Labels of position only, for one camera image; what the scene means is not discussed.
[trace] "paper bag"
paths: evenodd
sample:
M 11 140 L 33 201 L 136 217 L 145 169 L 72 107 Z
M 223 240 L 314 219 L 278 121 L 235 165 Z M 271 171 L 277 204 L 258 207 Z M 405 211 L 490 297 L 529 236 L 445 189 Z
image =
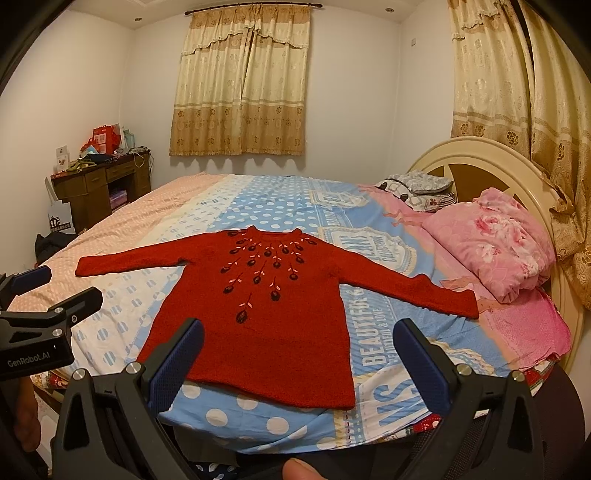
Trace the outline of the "paper bag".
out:
M 63 203 L 61 200 L 53 202 L 49 207 L 48 217 L 52 232 L 76 233 L 69 203 Z

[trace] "blue polka dot bedsheet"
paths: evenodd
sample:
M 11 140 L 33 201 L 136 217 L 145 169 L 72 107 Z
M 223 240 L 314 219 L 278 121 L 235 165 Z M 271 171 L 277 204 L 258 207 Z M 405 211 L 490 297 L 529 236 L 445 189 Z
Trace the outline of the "blue polka dot bedsheet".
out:
M 276 232 L 300 228 L 404 275 L 423 273 L 441 284 L 446 277 L 436 268 L 433 251 L 385 213 L 368 189 L 352 184 L 228 175 L 164 218 L 137 246 L 250 225 Z M 73 329 L 76 361 L 69 372 L 84 367 L 93 375 L 113 373 L 135 360 L 182 271 L 146 268 L 96 277 L 104 304 Z M 161 421 L 243 453 L 309 452 L 405 436 L 409 425 L 429 414 L 392 344 L 394 323 L 406 317 L 456 363 L 482 374 L 510 371 L 499 342 L 478 322 L 348 285 L 341 285 L 340 293 L 350 333 L 353 410 L 295 408 L 224 386 L 185 382 Z

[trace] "hand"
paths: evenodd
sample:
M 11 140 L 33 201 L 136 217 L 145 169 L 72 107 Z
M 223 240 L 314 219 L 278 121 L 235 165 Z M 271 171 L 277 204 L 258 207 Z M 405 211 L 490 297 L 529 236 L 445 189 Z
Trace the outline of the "hand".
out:
M 283 480 L 324 480 L 324 477 L 299 458 L 290 458 L 283 465 Z
M 14 435 L 25 452 L 37 450 L 41 443 L 41 424 L 37 418 L 37 400 L 29 377 L 19 380 Z

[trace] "red sweater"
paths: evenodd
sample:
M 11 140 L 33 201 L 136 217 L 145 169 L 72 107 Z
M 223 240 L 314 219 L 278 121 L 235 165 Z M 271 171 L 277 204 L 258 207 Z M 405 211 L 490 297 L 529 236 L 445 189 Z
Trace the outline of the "red sweater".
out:
M 87 277 L 186 263 L 139 355 L 145 360 L 188 317 L 205 345 L 188 379 L 231 385 L 296 407 L 355 406 L 349 333 L 339 284 L 367 288 L 437 312 L 478 318 L 474 292 L 408 278 L 296 229 L 203 233 L 100 257 Z

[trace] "headboard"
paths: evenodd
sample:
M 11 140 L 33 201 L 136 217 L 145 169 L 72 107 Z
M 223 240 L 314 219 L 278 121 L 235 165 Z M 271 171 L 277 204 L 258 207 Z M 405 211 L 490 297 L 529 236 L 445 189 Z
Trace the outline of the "headboard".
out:
M 505 192 L 545 225 L 554 242 L 550 208 L 558 195 L 532 162 L 509 147 L 481 137 L 453 138 L 426 152 L 410 169 L 454 180 L 459 202 L 471 202 L 490 187 Z M 572 349 L 561 361 L 568 373 L 581 338 L 583 307 L 560 267 L 553 268 L 550 282 L 548 294 L 572 336 Z

